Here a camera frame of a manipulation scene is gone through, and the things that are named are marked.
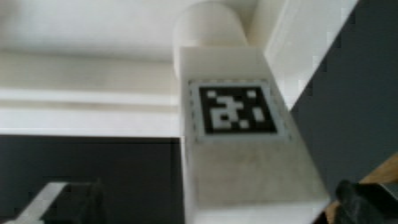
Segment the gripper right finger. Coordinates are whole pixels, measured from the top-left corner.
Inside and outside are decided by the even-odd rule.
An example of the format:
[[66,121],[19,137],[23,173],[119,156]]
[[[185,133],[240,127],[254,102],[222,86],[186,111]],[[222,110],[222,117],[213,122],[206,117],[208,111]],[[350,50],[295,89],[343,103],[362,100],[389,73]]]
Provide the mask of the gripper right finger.
[[336,188],[334,224],[398,224],[398,183],[343,180]]

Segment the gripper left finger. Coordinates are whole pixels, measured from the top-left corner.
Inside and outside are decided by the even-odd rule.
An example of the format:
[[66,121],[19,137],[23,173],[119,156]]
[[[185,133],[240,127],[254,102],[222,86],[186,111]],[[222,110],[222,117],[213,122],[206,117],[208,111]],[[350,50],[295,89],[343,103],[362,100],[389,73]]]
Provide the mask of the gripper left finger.
[[10,224],[105,224],[99,182],[50,182]]

